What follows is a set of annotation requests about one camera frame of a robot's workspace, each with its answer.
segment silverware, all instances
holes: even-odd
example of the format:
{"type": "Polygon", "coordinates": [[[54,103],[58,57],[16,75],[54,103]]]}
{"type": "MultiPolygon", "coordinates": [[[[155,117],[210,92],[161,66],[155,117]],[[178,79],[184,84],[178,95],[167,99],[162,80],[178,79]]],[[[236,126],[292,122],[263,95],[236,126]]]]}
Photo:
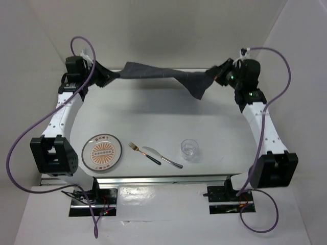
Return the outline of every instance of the silverware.
{"type": "Polygon", "coordinates": [[[153,157],[149,156],[148,154],[142,152],[139,150],[139,148],[132,142],[129,142],[129,147],[131,147],[133,150],[135,150],[136,152],[141,152],[144,156],[146,156],[147,158],[149,158],[151,161],[155,162],[158,165],[161,165],[161,162],[159,162],[157,159],[154,159],[153,157]]]}
{"type": "Polygon", "coordinates": [[[173,162],[173,161],[167,159],[166,157],[163,157],[163,156],[162,156],[159,152],[157,152],[155,149],[152,149],[152,148],[147,147],[147,146],[144,146],[144,147],[142,147],[142,148],[148,150],[149,152],[153,153],[154,155],[160,157],[163,161],[166,161],[166,162],[170,163],[171,165],[173,165],[173,166],[175,166],[175,167],[177,167],[177,168],[183,168],[183,165],[180,165],[180,164],[178,164],[178,163],[176,163],[176,162],[173,162]]]}

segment knife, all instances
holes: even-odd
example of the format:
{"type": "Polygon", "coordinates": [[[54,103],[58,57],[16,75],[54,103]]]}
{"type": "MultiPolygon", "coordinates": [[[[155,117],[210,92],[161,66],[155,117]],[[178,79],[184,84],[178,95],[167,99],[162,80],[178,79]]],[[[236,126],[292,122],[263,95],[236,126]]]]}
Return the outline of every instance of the knife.
{"type": "Polygon", "coordinates": [[[157,151],[156,151],[155,149],[153,149],[153,148],[150,148],[150,147],[147,147],[147,146],[144,146],[144,147],[142,147],[142,148],[143,148],[143,149],[146,149],[147,151],[153,153],[153,154],[156,155],[157,157],[160,157],[163,161],[166,161],[166,162],[170,163],[171,165],[173,165],[173,166],[175,166],[175,167],[177,167],[177,168],[179,168],[179,169],[183,168],[183,165],[180,165],[180,164],[178,164],[178,163],[176,163],[176,162],[173,162],[173,161],[167,159],[166,157],[163,157],[159,152],[157,152],[157,151]]]}

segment gold fork head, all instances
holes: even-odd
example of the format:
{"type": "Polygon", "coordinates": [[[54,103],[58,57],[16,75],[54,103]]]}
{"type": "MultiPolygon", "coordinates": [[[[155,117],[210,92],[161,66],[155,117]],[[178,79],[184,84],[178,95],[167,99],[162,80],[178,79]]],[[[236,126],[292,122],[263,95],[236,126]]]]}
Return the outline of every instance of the gold fork head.
{"type": "Polygon", "coordinates": [[[137,147],[134,143],[129,142],[128,145],[129,145],[129,147],[131,147],[133,150],[138,151],[138,147],[137,147]]]}

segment white plate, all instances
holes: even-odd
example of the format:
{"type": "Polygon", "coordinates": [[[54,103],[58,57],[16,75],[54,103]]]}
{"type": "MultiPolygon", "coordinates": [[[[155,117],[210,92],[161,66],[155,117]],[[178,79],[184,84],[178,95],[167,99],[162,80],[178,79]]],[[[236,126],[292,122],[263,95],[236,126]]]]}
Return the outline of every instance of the white plate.
{"type": "Polygon", "coordinates": [[[99,134],[89,139],[82,150],[82,161],[92,171],[106,171],[113,167],[122,155],[120,141],[110,134],[99,134]]]}

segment orange sunburst pattern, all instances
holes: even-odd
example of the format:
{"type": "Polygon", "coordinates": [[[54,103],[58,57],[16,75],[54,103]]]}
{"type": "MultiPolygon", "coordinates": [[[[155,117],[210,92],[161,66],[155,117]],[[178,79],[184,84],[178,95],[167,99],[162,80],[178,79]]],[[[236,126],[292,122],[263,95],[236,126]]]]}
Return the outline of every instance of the orange sunburst pattern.
{"type": "Polygon", "coordinates": [[[103,165],[110,162],[114,155],[114,147],[109,142],[101,142],[94,146],[91,151],[91,159],[98,165],[103,165]]]}

